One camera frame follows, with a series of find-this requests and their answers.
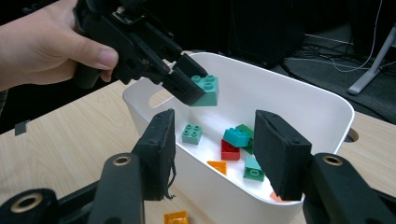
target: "table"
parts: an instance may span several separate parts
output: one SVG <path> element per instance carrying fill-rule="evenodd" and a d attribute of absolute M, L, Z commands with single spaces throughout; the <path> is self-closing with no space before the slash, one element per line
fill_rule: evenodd
<path fill-rule="evenodd" d="M 0 203 L 27 189 L 48 188 L 58 198 L 100 178 L 112 155 L 130 152 L 137 130 L 119 81 L 27 123 L 27 132 L 0 135 Z M 158 96 L 153 101 L 161 101 Z M 349 160 L 368 184 L 396 196 L 396 126 L 357 113 L 352 129 L 359 139 L 344 143 L 339 155 Z M 211 223 L 176 188 L 172 201 L 145 202 L 146 223 L 163 223 L 163 214 L 187 210 L 190 223 Z M 292 223 L 304 223 L 301 212 Z"/>

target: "metal leg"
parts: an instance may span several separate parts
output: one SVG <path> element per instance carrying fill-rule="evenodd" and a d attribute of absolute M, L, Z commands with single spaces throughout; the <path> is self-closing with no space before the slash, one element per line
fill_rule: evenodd
<path fill-rule="evenodd" d="M 381 50 L 379 51 L 378 55 L 375 58 L 375 61 L 371 68 L 364 73 L 361 78 L 359 78 L 349 89 L 347 92 L 351 95 L 358 95 L 361 93 L 361 91 L 369 84 L 371 80 L 379 73 L 379 65 L 381 64 L 382 60 L 384 59 L 385 55 L 387 54 L 389 48 L 392 46 L 392 44 L 395 41 L 396 37 L 396 23 L 393 24 L 392 29 L 390 30 L 390 33 L 385 40 L 384 45 L 382 46 Z"/>

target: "box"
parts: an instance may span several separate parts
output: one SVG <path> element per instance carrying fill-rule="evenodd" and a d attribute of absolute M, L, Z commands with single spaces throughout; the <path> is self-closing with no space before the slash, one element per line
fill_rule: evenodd
<path fill-rule="evenodd" d="M 245 159 L 227 161 L 227 175 L 207 164 L 221 160 L 221 138 L 226 129 L 244 124 L 254 130 L 256 109 L 276 113 L 313 145 L 312 154 L 337 153 L 347 136 L 355 113 L 343 98 L 280 74 L 213 53 L 191 57 L 210 75 L 218 77 L 217 106 L 187 106 L 170 97 L 157 106 L 150 99 L 163 91 L 141 78 L 123 93 L 139 134 L 151 118 L 168 108 L 175 109 L 177 141 L 175 188 L 180 190 L 214 223 L 290 223 L 302 201 L 277 203 L 268 178 L 263 182 L 243 178 Z M 200 125 L 199 145 L 182 142 L 188 123 Z"/>

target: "human hand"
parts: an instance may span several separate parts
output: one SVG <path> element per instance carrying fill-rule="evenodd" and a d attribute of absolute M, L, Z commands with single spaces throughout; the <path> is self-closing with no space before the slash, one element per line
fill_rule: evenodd
<path fill-rule="evenodd" d="M 110 81 L 118 53 L 76 32 L 76 3 L 59 0 L 0 26 L 0 91 L 65 81 L 78 62 L 102 70 L 102 80 Z"/>

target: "red block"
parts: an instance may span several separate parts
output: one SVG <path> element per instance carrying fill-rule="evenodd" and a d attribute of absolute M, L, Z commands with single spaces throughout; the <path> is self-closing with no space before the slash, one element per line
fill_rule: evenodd
<path fill-rule="evenodd" d="M 239 147 L 234 147 L 224 139 L 221 139 L 221 159 L 225 161 L 239 161 L 241 152 Z"/>

